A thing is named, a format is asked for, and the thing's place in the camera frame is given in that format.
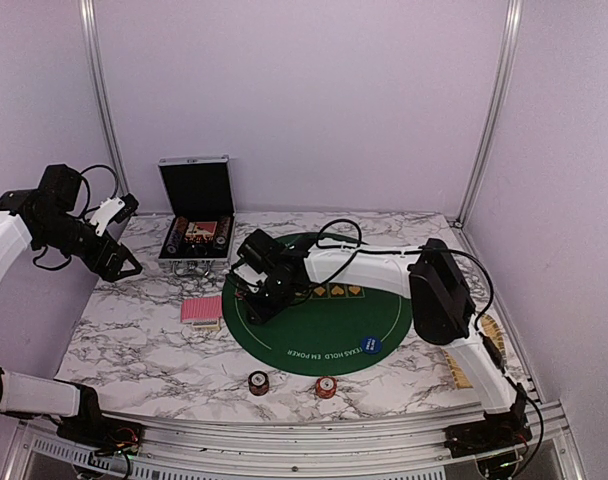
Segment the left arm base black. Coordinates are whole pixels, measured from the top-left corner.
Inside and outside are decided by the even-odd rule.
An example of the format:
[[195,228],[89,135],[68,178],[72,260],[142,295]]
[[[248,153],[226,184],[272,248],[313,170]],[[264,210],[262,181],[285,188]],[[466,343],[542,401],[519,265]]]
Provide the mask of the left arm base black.
[[81,384],[73,386],[80,392],[79,407],[74,416],[61,418],[57,427],[59,437],[95,447],[106,454],[139,448],[144,431],[142,424],[105,416],[95,389]]

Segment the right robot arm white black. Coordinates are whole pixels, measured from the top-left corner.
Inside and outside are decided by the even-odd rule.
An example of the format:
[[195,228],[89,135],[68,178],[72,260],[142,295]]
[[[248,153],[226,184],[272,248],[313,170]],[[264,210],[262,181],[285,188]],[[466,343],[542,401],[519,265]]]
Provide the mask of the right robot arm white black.
[[479,324],[483,312],[452,250],[436,238],[420,246],[382,247],[362,239],[336,240],[324,231],[284,244],[261,229],[237,255],[259,276],[243,302],[254,323],[265,323],[295,303],[298,294],[333,281],[396,294],[409,300],[412,324],[425,342],[443,348],[477,391],[486,418],[479,438],[499,448],[518,431],[527,403],[523,387],[506,371],[500,349]]

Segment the blue small blind button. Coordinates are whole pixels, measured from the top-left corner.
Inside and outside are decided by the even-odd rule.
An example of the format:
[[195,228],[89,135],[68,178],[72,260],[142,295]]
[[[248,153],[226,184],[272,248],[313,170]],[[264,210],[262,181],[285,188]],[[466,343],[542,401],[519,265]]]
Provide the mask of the blue small blind button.
[[377,355],[382,351],[383,343],[376,336],[367,336],[361,339],[360,349],[367,355]]

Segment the orange red chip stack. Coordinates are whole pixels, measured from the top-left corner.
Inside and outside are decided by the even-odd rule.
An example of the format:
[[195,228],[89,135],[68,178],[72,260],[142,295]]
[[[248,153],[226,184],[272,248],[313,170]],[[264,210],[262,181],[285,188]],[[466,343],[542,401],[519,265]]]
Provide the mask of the orange red chip stack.
[[333,377],[323,376],[316,380],[315,393],[319,398],[330,399],[337,391],[337,381]]

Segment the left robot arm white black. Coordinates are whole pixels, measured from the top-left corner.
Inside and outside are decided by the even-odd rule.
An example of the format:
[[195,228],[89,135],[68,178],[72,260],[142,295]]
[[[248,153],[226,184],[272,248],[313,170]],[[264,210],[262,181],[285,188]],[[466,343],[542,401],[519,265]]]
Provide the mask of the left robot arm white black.
[[[98,206],[84,204],[74,211],[80,190],[88,190],[84,172],[65,164],[45,168],[37,187],[12,190],[0,197],[0,334],[11,337],[18,328],[18,347],[34,332],[30,319],[43,320],[49,313],[63,316],[62,309],[48,306],[57,299],[55,282],[37,286],[41,275],[31,274],[29,252],[43,257],[56,251],[66,263],[79,258],[87,269],[106,282],[116,282],[141,273],[142,267],[131,251],[115,240],[109,226],[132,216],[136,198],[113,193]],[[90,445],[109,438],[110,423],[95,411],[95,391],[86,386],[37,376],[37,370],[22,371],[20,362],[0,366],[0,414],[10,416],[51,415],[71,418],[70,426]]]

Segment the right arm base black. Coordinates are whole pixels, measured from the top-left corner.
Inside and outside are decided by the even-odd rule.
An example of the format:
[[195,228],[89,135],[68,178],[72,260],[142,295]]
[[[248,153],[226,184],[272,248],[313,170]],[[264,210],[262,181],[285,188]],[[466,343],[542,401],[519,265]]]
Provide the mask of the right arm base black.
[[533,438],[527,425],[526,401],[518,398],[508,412],[484,413],[483,419],[446,427],[444,447],[453,458],[513,447]]

